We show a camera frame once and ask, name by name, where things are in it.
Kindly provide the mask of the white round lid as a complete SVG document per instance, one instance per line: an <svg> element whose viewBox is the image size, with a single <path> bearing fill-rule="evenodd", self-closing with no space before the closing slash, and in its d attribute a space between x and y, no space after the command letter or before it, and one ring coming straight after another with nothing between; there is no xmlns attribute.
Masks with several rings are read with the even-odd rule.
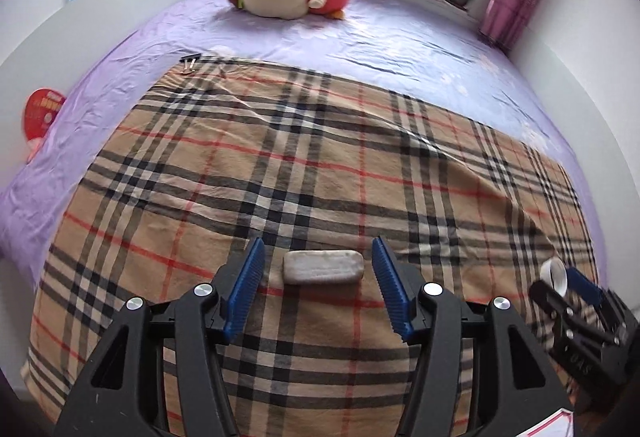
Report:
<svg viewBox="0 0 640 437"><path fill-rule="evenodd" d="M560 257L552 256L540 266L540 279L560 296L568 291L568 277L564 263Z"/></svg>

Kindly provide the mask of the grey oblong eraser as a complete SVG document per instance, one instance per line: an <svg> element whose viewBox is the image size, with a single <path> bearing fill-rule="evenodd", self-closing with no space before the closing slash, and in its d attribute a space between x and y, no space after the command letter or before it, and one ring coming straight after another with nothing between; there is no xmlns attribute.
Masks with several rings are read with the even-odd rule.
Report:
<svg viewBox="0 0 640 437"><path fill-rule="evenodd" d="M352 249L294 251L283 257L283 282L291 285L332 285L359 282L363 256Z"/></svg>

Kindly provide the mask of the plaid beige blanket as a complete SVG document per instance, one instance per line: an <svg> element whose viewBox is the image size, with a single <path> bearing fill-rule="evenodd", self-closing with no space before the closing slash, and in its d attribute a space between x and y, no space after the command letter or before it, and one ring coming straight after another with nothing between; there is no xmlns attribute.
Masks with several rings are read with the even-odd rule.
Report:
<svg viewBox="0 0 640 437"><path fill-rule="evenodd" d="M383 237L468 301L509 298L543 343L551 325L527 297L541 264L597 273L570 177L535 149L387 88L204 58L140 98L62 216L23 370L44 413L58 417L128 298L177 298L256 237L265 275L222 361L245 436L393 435L416 361L372 271L293 287L288 252L368 254Z"/></svg>

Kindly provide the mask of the black binder clip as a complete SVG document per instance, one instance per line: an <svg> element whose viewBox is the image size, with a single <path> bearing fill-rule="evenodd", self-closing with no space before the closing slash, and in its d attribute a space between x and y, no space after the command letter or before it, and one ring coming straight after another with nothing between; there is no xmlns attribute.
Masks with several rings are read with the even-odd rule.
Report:
<svg viewBox="0 0 640 437"><path fill-rule="evenodd" d="M200 53L181 57L179 60L179 64L181 64L181 74L187 75L193 73L195 71L195 64L197 64L201 58L202 55Z"/></svg>

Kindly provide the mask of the red round hand fan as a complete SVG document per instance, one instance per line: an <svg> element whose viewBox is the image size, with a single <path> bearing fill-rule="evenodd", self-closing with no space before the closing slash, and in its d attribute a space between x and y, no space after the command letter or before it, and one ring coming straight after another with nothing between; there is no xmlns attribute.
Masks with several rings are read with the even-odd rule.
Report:
<svg viewBox="0 0 640 437"><path fill-rule="evenodd" d="M32 159L61 111L65 96L51 88L38 88L27 99L23 112L23 132Z"/></svg>

